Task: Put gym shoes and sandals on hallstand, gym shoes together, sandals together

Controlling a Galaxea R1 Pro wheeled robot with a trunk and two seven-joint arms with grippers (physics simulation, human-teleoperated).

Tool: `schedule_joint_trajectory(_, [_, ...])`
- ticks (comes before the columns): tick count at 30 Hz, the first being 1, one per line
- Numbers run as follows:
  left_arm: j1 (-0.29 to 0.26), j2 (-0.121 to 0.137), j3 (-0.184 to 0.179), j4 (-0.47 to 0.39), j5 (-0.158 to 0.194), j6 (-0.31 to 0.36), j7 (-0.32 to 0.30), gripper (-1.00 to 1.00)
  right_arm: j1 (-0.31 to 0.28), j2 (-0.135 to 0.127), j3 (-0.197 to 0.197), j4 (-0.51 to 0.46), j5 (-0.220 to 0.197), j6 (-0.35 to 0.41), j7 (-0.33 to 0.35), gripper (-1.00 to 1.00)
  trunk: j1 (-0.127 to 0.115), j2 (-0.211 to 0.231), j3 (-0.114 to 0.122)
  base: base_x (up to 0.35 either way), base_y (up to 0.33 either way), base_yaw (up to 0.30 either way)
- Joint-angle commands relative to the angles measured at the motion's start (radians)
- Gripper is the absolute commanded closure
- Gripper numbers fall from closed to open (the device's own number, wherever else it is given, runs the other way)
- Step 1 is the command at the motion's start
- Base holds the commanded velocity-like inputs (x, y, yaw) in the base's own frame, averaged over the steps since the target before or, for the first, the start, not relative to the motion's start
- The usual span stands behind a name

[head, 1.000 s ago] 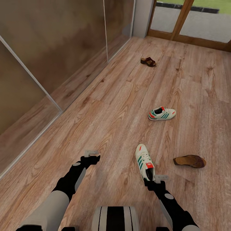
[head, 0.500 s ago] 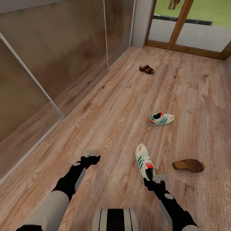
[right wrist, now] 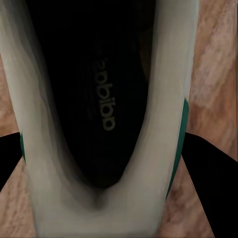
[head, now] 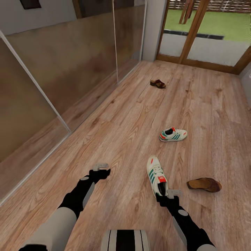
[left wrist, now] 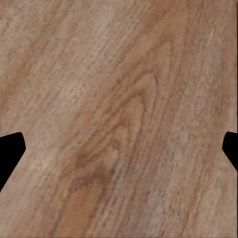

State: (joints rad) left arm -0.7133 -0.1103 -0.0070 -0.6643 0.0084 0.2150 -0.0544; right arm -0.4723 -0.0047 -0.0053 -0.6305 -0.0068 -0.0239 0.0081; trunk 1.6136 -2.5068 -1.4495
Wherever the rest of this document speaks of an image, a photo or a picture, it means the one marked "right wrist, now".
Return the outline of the gym shoe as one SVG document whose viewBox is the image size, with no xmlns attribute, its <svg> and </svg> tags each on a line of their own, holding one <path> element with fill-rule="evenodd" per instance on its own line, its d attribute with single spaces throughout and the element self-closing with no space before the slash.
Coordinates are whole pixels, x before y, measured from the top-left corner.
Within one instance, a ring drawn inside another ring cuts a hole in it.
<svg viewBox="0 0 238 238">
<path fill-rule="evenodd" d="M 156 238 L 189 114 L 199 0 L 0 0 L 37 238 Z"/>
</svg>

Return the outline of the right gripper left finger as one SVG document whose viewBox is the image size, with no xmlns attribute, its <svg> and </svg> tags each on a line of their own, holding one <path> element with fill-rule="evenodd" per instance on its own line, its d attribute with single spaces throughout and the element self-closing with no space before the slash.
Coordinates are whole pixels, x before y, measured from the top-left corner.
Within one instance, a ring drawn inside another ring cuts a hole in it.
<svg viewBox="0 0 238 238">
<path fill-rule="evenodd" d="M 0 137 L 0 191 L 21 157 L 20 132 Z"/>
</svg>

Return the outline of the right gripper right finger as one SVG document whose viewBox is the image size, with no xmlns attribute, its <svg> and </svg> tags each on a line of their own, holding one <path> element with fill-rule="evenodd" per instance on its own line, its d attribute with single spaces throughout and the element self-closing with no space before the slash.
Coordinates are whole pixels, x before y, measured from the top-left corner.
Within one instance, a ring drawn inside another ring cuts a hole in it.
<svg viewBox="0 0 238 238">
<path fill-rule="evenodd" d="M 238 162 L 187 132 L 181 155 L 215 238 L 238 238 Z"/>
</svg>

